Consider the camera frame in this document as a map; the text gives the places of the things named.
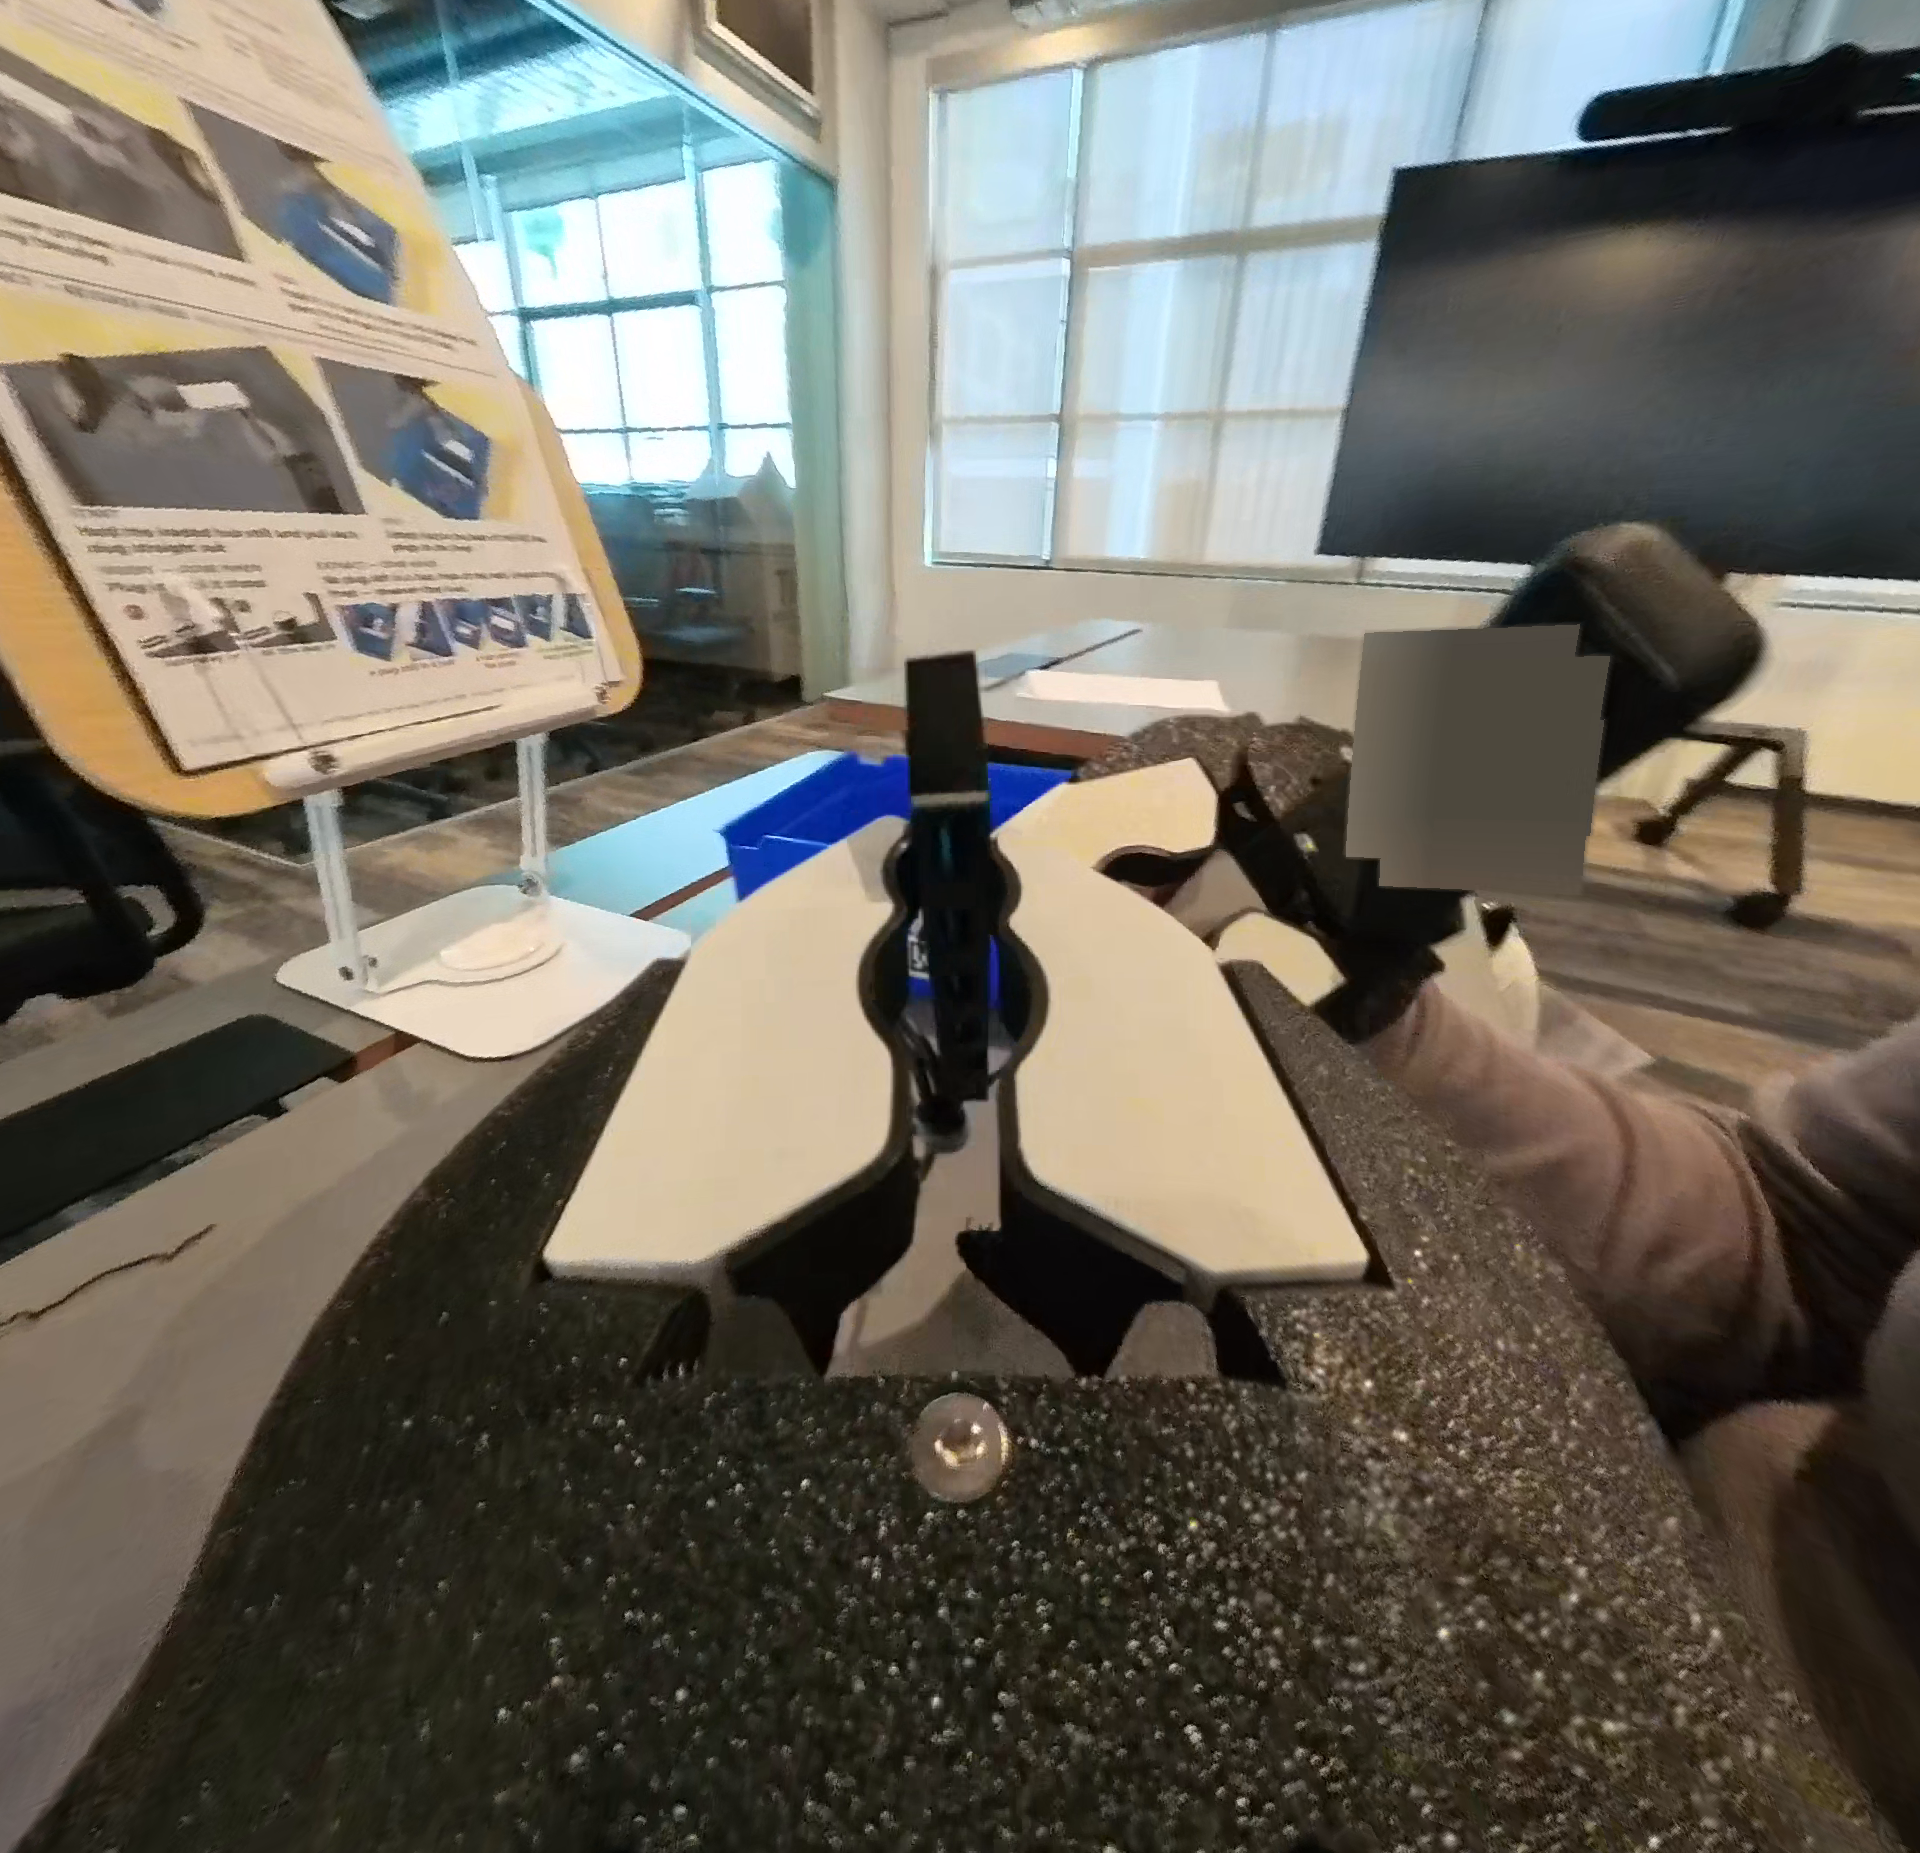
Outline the wooden instruction board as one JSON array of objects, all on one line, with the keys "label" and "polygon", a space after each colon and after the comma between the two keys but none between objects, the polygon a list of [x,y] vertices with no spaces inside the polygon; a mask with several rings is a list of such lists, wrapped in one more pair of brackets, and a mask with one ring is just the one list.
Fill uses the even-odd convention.
[{"label": "wooden instruction board", "polygon": [[320,0],[2,0],[4,679],[233,816],[608,717],[641,651]]}]

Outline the black webcam bar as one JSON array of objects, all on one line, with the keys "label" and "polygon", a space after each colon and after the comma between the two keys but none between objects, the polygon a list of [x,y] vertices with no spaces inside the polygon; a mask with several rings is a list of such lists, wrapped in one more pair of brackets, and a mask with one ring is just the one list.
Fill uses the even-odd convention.
[{"label": "black webcam bar", "polygon": [[1918,48],[1836,44],[1812,59],[1597,94],[1577,122],[1582,144],[1682,134],[1829,128],[1918,105]]}]

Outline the black usb hub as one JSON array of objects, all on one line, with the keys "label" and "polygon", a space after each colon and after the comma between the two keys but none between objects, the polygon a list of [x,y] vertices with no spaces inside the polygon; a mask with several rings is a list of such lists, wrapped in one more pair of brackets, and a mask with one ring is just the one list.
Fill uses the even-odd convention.
[{"label": "black usb hub", "polygon": [[1001,878],[992,840],[988,746],[972,652],[908,663],[910,894],[931,986],[918,1052],[926,1133],[954,1145],[990,1090],[992,971]]}]

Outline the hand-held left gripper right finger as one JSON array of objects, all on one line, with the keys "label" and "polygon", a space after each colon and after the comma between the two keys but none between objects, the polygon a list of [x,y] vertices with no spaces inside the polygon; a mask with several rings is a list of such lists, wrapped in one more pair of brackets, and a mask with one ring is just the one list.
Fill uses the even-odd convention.
[{"label": "hand-held left gripper right finger", "polygon": [[1058,846],[1001,846],[1028,1017],[999,1086],[1005,1193],[1186,1293],[1356,1285],[1367,1238],[1214,953]]}]

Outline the white board stand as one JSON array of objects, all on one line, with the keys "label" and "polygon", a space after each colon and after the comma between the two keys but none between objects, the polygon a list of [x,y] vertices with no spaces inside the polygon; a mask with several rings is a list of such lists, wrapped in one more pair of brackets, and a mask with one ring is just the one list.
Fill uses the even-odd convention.
[{"label": "white board stand", "polygon": [[519,859],[484,882],[362,927],[342,835],[344,771],[325,750],[304,778],[310,859],[325,948],[290,958],[278,986],[329,1004],[408,1044],[468,1061],[547,1047],[626,994],[641,974],[680,961],[677,929],[566,899],[555,890],[547,834],[546,732],[515,744]]}]

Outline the blue plastic bin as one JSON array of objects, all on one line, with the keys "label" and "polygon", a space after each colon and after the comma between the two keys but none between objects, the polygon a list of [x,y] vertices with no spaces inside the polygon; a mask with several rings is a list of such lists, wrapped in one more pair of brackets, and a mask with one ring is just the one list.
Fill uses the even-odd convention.
[{"label": "blue plastic bin", "polygon": [[[994,830],[1071,783],[1066,768],[1035,762],[992,761],[988,776]],[[723,826],[736,899],[746,901],[885,816],[910,816],[908,759],[837,754]],[[918,922],[908,933],[908,993],[931,996]]]}]

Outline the person's clothed body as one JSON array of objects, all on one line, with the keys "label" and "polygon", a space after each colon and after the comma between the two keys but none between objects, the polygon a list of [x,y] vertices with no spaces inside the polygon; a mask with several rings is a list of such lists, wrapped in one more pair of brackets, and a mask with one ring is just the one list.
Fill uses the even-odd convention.
[{"label": "person's clothed body", "polygon": [[1748,1116],[1682,1210],[1739,1250],[1679,1296],[1654,1377],[1827,1737],[1908,1848],[1918,1776],[1918,1052],[1908,1021]]}]

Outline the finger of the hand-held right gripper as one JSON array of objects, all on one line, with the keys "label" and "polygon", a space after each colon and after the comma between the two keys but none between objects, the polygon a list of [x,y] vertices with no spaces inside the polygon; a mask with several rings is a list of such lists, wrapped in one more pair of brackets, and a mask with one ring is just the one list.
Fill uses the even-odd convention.
[{"label": "finger of the hand-held right gripper", "polygon": [[1212,851],[1177,888],[1177,919],[1219,961],[1263,966],[1308,1006],[1328,1002],[1345,986],[1331,953],[1308,929],[1274,916],[1225,851]]},{"label": "finger of the hand-held right gripper", "polygon": [[1217,848],[1219,799],[1194,759],[1086,776],[1089,862],[1112,879],[1187,879]]}]

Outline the black office chair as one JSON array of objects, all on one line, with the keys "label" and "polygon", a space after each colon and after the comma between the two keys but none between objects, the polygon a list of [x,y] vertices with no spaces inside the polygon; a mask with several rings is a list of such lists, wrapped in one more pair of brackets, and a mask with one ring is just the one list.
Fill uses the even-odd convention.
[{"label": "black office chair", "polygon": [[1728,578],[1655,524],[1600,524],[1534,564],[1490,626],[1559,631],[1573,659],[1604,666],[1597,783],[1671,741],[1717,750],[1707,771],[1634,826],[1645,846],[1663,848],[1743,762],[1773,759],[1769,879],[1735,898],[1726,918],[1748,931],[1774,929],[1805,888],[1811,738],[1785,724],[1717,715],[1767,652],[1764,628]]},{"label": "black office chair", "polygon": [[190,946],[205,905],[158,826],[83,780],[2,683],[2,1018],[85,1002]]}]

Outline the grey meeting table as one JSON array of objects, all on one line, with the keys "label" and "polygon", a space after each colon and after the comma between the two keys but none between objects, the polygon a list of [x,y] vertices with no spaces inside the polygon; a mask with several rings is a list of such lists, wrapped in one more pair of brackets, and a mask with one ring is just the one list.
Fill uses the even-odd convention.
[{"label": "grey meeting table", "polygon": [[833,718],[905,734],[956,711],[973,682],[972,717],[995,754],[1089,761],[1170,717],[1312,717],[1351,728],[1362,663],[1356,634],[1166,626],[1090,617],[979,652],[908,662],[828,695]]}]

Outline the large black monitor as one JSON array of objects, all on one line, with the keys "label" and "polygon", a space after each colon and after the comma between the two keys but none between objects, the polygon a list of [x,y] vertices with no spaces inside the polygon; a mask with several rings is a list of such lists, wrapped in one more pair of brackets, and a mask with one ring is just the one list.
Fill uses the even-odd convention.
[{"label": "large black monitor", "polygon": [[1527,564],[1613,522],[1916,579],[1916,112],[1398,171],[1321,551]]}]

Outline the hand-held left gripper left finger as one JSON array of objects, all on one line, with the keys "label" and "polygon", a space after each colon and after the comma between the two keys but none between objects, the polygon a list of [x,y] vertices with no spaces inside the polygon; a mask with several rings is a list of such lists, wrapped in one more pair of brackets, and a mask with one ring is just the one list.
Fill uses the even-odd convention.
[{"label": "hand-held left gripper left finger", "polygon": [[908,1140],[864,996],[897,927],[876,818],[739,899],[687,955],[544,1248],[558,1282],[717,1287]]}]

